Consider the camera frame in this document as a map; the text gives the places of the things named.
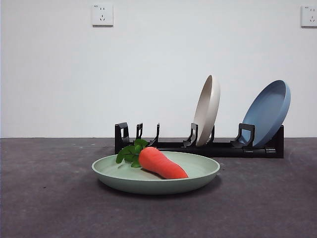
wall socket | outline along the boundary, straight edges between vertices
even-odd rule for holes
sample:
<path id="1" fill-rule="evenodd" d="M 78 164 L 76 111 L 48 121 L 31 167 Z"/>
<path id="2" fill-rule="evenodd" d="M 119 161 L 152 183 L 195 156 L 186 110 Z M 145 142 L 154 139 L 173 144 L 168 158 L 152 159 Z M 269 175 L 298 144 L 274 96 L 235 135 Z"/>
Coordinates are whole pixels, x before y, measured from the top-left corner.
<path id="1" fill-rule="evenodd" d="M 301 7 L 301 26 L 317 27 L 317 6 Z"/>
<path id="2" fill-rule="evenodd" d="M 111 3 L 95 4 L 91 7 L 93 26 L 113 26 L 113 6 Z"/>

orange carrot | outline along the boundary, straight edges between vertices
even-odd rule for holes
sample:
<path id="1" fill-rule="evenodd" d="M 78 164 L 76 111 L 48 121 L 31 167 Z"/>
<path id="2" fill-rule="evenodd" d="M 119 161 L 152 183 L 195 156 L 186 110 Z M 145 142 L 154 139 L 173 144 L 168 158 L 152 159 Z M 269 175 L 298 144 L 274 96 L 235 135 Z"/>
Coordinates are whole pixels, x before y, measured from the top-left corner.
<path id="1" fill-rule="evenodd" d="M 169 160 L 154 147 L 146 147 L 141 150 L 139 163 L 142 168 L 157 173 L 165 179 L 188 178 L 186 172 L 178 164 Z"/>

blue plate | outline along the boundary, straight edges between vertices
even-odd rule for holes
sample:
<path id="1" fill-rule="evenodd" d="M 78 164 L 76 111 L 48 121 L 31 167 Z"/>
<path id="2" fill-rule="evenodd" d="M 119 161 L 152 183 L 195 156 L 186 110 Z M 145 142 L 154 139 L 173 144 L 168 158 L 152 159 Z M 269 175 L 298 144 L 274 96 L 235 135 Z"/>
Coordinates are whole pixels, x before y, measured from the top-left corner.
<path id="1" fill-rule="evenodd" d="M 243 123 L 255 126 L 253 147 L 262 148 L 281 127 L 291 102 L 291 92 L 282 80 L 270 83 L 253 101 Z M 242 130 L 240 142 L 246 143 L 250 132 Z"/>

white plate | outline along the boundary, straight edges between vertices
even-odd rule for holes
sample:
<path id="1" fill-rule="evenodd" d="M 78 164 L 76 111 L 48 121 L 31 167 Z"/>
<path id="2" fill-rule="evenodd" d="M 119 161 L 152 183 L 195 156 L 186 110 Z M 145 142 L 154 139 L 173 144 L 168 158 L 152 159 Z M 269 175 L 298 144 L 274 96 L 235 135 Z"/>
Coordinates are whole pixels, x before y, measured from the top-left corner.
<path id="1" fill-rule="evenodd" d="M 115 162 L 117 155 L 101 158 L 92 164 L 93 171 L 101 182 L 109 187 L 140 194 L 173 194 L 187 192 L 208 184 L 216 176 L 220 165 L 210 158 L 181 153 L 163 152 L 171 161 L 179 164 L 188 178 L 162 179 L 141 168 L 132 168 L 130 163 Z"/>
<path id="2" fill-rule="evenodd" d="M 220 84 L 211 75 L 207 78 L 197 104 L 194 123 L 198 125 L 196 146 L 204 145 L 211 134 L 220 101 Z"/>

plate rim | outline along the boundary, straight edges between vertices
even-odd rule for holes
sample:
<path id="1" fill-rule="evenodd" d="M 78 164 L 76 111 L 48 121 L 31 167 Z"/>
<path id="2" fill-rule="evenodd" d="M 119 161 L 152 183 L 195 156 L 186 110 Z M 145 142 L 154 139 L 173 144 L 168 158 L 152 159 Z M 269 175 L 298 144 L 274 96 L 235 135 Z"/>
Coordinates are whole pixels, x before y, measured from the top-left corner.
<path id="1" fill-rule="evenodd" d="M 203 175 L 203 176 L 198 176 L 198 177 L 193 177 L 193 178 L 172 178 L 172 179 L 131 179 L 131 178 L 118 178 L 118 177 L 112 177 L 112 176 L 109 176 L 109 175 L 105 175 L 105 174 L 100 173 L 98 170 L 95 169 L 95 164 L 96 164 L 97 162 L 99 162 L 100 160 L 103 160 L 103 159 L 105 159 L 105 158 L 107 158 L 107 157 L 115 156 L 115 155 L 117 155 L 117 154 L 109 155 L 109 156 L 106 156 L 106 157 L 102 157 L 102 158 L 100 158 L 100 159 L 94 161 L 94 162 L 92 163 L 91 167 L 92 167 L 92 170 L 93 170 L 95 173 L 97 173 L 98 175 L 101 175 L 101 176 L 106 176 L 106 177 L 111 178 L 111 179 L 140 181 L 140 182 L 142 182 L 142 181 L 143 181 L 143 182 L 159 182 L 159 181 L 160 181 L 160 182 L 162 182 L 162 181 L 164 181 L 164 182 L 169 182 L 169 181 L 181 181 L 181 180 L 199 179 L 199 178 L 204 178 L 204 177 L 207 177 L 207 176 L 216 174 L 216 173 L 220 170 L 220 164 L 219 164 L 216 160 L 214 160 L 214 159 L 212 159 L 212 158 L 208 158 L 208 157 L 206 157 L 206 156 L 196 155 L 196 154 L 192 154 L 192 153 L 185 153 L 185 152 L 176 152 L 176 151 L 161 151 L 161 152 L 176 153 L 176 154 L 189 154 L 189 155 L 195 155 L 195 156 L 198 156 L 198 157 L 203 157 L 203 158 L 205 158 L 205 159 L 208 159 L 208 160 L 211 160 L 211 161 L 215 162 L 215 163 L 217 164 L 217 168 L 216 168 L 214 171 L 212 171 L 211 173 L 205 174 L 205 175 Z"/>

